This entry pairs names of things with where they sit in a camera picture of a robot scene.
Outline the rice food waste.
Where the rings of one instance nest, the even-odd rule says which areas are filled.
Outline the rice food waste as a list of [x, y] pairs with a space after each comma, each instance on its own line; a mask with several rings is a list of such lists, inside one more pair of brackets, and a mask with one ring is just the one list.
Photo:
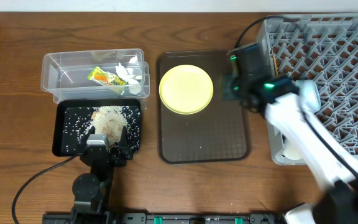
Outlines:
[[133, 151], [140, 148], [140, 109], [137, 106], [100, 106], [68, 108], [63, 120], [62, 156], [78, 152], [79, 145], [88, 131], [105, 134], [109, 145], [118, 144], [123, 127], [127, 131], [127, 143]]

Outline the green snack wrapper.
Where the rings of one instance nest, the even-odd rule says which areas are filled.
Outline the green snack wrapper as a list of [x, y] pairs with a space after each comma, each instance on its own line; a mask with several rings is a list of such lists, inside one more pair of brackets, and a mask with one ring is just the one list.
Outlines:
[[99, 83], [104, 86], [115, 86], [115, 85], [125, 85], [126, 82], [121, 79], [118, 75], [106, 72], [100, 67], [95, 67], [87, 76], [88, 80]]

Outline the white tissue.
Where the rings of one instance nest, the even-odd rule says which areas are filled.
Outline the white tissue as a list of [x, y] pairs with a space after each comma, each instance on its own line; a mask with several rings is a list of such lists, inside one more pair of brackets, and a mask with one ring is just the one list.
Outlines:
[[137, 56], [130, 58], [126, 67], [121, 63], [115, 66], [118, 77], [123, 80], [126, 85], [130, 85], [128, 89], [133, 95], [140, 93], [140, 82], [142, 81], [142, 75], [135, 71], [135, 65], [139, 65]]

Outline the white cup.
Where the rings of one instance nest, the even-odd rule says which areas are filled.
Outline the white cup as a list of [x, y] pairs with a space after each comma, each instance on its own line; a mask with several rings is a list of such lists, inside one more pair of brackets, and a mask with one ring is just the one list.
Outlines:
[[297, 147], [288, 139], [284, 141], [284, 148], [283, 148], [282, 155], [293, 161], [298, 161], [303, 158]]

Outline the wooden chopstick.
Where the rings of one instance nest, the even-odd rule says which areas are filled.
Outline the wooden chopstick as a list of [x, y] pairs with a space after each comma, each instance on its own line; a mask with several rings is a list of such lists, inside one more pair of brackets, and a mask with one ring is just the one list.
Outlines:
[[278, 76], [278, 68], [277, 68], [277, 57], [275, 54], [273, 54], [273, 66], [275, 71], [275, 77]]

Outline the light blue bowl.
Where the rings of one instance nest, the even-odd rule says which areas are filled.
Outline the light blue bowl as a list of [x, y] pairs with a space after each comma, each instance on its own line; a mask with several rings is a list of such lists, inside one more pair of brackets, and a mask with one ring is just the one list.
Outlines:
[[313, 113], [321, 109], [318, 87], [313, 80], [297, 80], [295, 85], [300, 89], [300, 96], [308, 103]]

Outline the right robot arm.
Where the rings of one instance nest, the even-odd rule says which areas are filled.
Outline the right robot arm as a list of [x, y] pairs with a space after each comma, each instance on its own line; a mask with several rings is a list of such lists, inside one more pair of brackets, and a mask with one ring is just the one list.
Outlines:
[[358, 223], [358, 159], [323, 126], [287, 77], [274, 77], [259, 44], [230, 50], [232, 74], [224, 77], [223, 98], [261, 114], [301, 154], [314, 175], [321, 199], [284, 214], [286, 223]]

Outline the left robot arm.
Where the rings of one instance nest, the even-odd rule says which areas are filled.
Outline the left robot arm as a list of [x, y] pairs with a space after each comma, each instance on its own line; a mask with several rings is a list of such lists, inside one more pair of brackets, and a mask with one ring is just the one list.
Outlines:
[[113, 170], [124, 167], [133, 159], [129, 147], [127, 128], [123, 127], [118, 144], [111, 146], [105, 134], [95, 134], [91, 128], [78, 147], [80, 161], [90, 167], [88, 173], [79, 175], [73, 185], [75, 196], [70, 224], [120, 223], [121, 215], [109, 209], [108, 200], [112, 187]]

